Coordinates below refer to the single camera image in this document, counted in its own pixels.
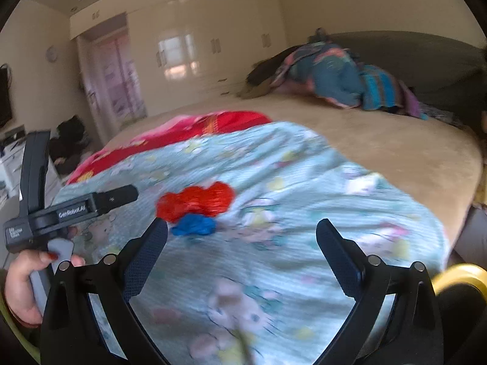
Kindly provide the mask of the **left hand red nails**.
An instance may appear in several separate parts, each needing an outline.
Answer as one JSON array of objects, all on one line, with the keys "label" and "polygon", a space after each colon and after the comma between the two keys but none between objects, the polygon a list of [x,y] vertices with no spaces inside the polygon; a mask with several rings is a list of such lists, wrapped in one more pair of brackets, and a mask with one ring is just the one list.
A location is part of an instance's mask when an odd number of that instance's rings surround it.
[{"label": "left hand red nails", "polygon": [[23,324],[38,326],[43,318],[36,305],[30,275],[48,268],[57,259],[59,255],[50,251],[25,250],[10,264],[4,296],[11,313]]}]

